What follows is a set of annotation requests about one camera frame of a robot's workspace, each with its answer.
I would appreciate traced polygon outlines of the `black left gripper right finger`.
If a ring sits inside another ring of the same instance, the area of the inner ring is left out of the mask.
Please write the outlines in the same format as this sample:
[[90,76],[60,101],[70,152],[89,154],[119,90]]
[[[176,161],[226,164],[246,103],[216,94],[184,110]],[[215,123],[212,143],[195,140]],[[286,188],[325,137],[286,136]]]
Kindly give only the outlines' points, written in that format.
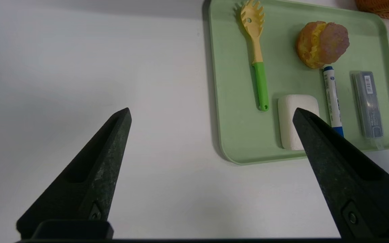
[[342,239],[389,239],[389,174],[320,117],[293,124]]

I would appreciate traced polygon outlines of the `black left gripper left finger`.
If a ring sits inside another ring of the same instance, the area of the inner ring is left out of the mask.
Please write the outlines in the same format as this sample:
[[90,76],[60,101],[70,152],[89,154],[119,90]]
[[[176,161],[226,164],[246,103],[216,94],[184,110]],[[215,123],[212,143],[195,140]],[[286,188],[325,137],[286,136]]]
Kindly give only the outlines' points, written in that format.
[[111,240],[108,216],[131,128],[114,113],[17,220],[22,240]]

